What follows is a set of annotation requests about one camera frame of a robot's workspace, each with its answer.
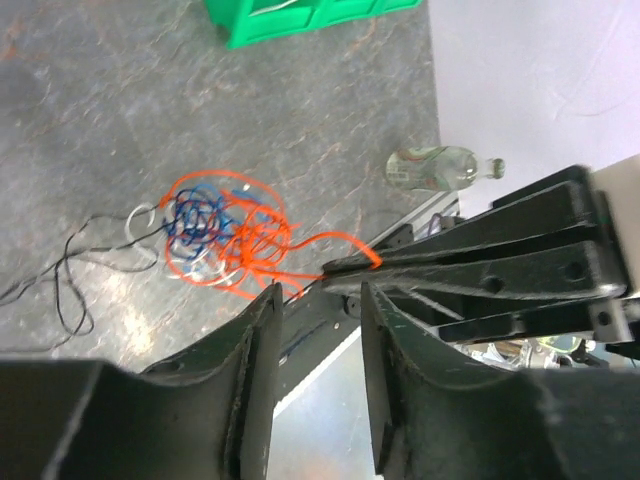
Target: marble-patterned floor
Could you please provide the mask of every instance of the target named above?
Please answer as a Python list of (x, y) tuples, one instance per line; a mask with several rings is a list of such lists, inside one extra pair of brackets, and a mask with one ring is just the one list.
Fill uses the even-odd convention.
[[(194, 170), (274, 187), (302, 224), (297, 239), (335, 229), (370, 240), (427, 198), (392, 190), (382, 170), (399, 146), (437, 141), (426, 4), (234, 51), (201, 0), (5, 0), (0, 33), (0, 292), (59, 258), (90, 214), (126, 216)], [(122, 241), (122, 222), (101, 221), (76, 244)], [(348, 253), (321, 242), (285, 266), (318, 272)], [(162, 268), (72, 268), (95, 329), (45, 356), (140, 370), (246, 303)], [(66, 290), (61, 304), (77, 321)], [(0, 308), (0, 350), (63, 335), (51, 283)]]

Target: black cord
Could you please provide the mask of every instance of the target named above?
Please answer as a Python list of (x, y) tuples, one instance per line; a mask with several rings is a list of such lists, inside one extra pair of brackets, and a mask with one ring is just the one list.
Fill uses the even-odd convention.
[[(134, 217), (148, 214), (149, 212), (155, 210), (156, 208), (158, 208), (157, 205), (154, 206), (152, 209), (140, 211), (137, 214), (135, 214)], [(166, 227), (166, 225), (164, 224), (158, 227), (157, 229), (153, 230), (152, 232), (147, 233), (139, 238), (136, 238), (131, 242), (128, 242), (122, 245), (88, 247), (88, 248), (70, 250), (71, 242), (73, 241), (73, 239), (77, 235), (82, 233), (93, 221), (102, 219), (102, 218), (108, 218), (111, 220), (127, 220), (128, 217), (122, 217), (122, 216), (110, 215), (110, 214), (92, 215), (75, 233), (73, 233), (67, 239), (64, 245), (64, 251), (63, 251), (62, 257), (60, 257), (56, 262), (52, 263), (51, 265), (45, 267), (37, 275), (33, 275), (19, 282), (13, 283), (11, 286), (9, 286), (9, 288), (7, 288), (3, 293), (0, 294), (0, 307), (4, 307), (14, 302), (17, 302), (24, 295), (24, 293), (27, 290), (29, 290), (31, 287), (38, 285), (40, 283), (52, 282), (56, 315), (58, 317), (60, 325), (62, 326), (62, 328), (66, 333), (65, 337), (62, 340), (59, 340), (58, 342), (51, 345), (47, 345), (47, 346), (2, 349), (0, 350), (0, 354), (47, 353), (52, 350), (55, 350), (56, 348), (61, 347), (62, 345), (66, 344), (67, 342), (69, 342), (71, 339), (75, 337), (86, 336), (93, 331), (93, 329), (95, 328), (95, 321), (94, 321), (93, 315), (89, 311), (89, 307), (87, 306), (87, 301), (84, 294), (82, 293), (80, 288), (76, 285), (76, 282), (73, 278), (73, 275), (71, 273), (71, 266), (69, 264), (70, 260), (76, 260), (76, 261), (81, 261), (81, 262), (89, 263), (93, 265), (99, 265), (99, 266), (108, 268), (110, 270), (123, 272), (123, 273), (141, 273), (141, 272), (150, 270), (155, 265), (157, 265), (158, 260), (160, 258), (160, 253), (157, 250), (153, 249), (152, 247), (146, 247), (146, 248), (151, 250), (154, 253), (155, 258), (151, 260), (147, 265), (144, 265), (138, 268), (120, 267), (114, 263), (94, 259), (86, 255), (91, 253), (106, 253), (106, 252), (114, 252), (114, 251), (122, 251), (122, 250), (130, 249), (135, 244), (143, 240), (146, 240), (147, 238), (151, 238), (154, 235), (157, 235), (158, 233), (160, 233)], [(66, 276), (66, 278), (61, 278), (61, 275), (60, 275), (61, 268), (63, 268), (63, 273)], [(51, 277), (47, 277), (46, 275), (50, 274), (51, 272), (53, 272), (53, 275)], [(76, 298), (78, 304), (82, 309), (82, 314), (80, 316), (80, 319), (75, 324), (75, 326), (70, 326), (67, 320), (65, 319), (64, 314), (62, 313), (62, 306), (60, 304), (61, 286), (64, 286), (69, 290), (71, 290), (71, 292), (73, 293), (73, 296)], [(18, 292), (18, 293), (12, 296), (11, 298), (7, 299), (9, 296), (14, 294), (15, 292)]]

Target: green container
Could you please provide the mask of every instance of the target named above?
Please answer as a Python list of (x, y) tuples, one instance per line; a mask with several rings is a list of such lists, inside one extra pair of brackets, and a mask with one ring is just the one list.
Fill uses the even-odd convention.
[(422, 0), (204, 0), (211, 21), (239, 48), (270, 38), (415, 7)]

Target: clear glass bottle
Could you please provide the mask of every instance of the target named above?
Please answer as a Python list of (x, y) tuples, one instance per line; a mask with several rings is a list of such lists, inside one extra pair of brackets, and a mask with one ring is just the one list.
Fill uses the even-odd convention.
[(385, 173), (396, 188), (451, 192), (465, 189), (481, 178), (502, 178), (504, 170), (501, 158), (481, 160), (462, 147), (427, 147), (394, 152)]

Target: orange cord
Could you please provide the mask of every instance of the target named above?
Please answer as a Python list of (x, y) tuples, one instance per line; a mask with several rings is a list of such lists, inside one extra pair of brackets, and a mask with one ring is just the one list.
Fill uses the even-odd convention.
[[(230, 238), (226, 238), (224, 242), (220, 240), (213, 241), (209, 249), (215, 253), (218, 261), (225, 262), (224, 270), (226, 275), (233, 276), (237, 274), (238, 278), (231, 282), (230, 285), (223, 283), (224, 278), (222, 275), (210, 280), (194, 280), (174, 264), (171, 255), (171, 239), (167, 240), (165, 246), (167, 266), (175, 275), (191, 285), (212, 286), (247, 299), (253, 299), (255, 295), (240, 288), (247, 278), (253, 278), (261, 288), (265, 288), (268, 283), (274, 282), (289, 285), (294, 290), (285, 288), (284, 293), (289, 296), (299, 296), (302, 294), (304, 287), (298, 280), (313, 281), (322, 278), (322, 276), (280, 271), (278, 265), (286, 258), (289, 252), (300, 250), (313, 242), (325, 238), (339, 238), (352, 243), (371, 260), (371, 268), (377, 268), (382, 264), (380, 256), (369, 246), (344, 232), (323, 232), (299, 244), (291, 245), (293, 230), (298, 225), (291, 225), (287, 220), (282, 198), (268, 185), (241, 173), (229, 170), (202, 170), (185, 175), (174, 183), (167, 194), (162, 197), (159, 203), (160, 208), (166, 207), (174, 199), (181, 184), (188, 180), (205, 176), (231, 177), (260, 188), (274, 199), (277, 209), (251, 199), (240, 198), (227, 190), (221, 190), (225, 200), (223, 209), (233, 210), (234, 212), (240, 210), (244, 213), (245, 218), (241, 224), (230, 226), (232, 230)], [(215, 260), (208, 258), (207, 262), (212, 266), (216, 266)]]

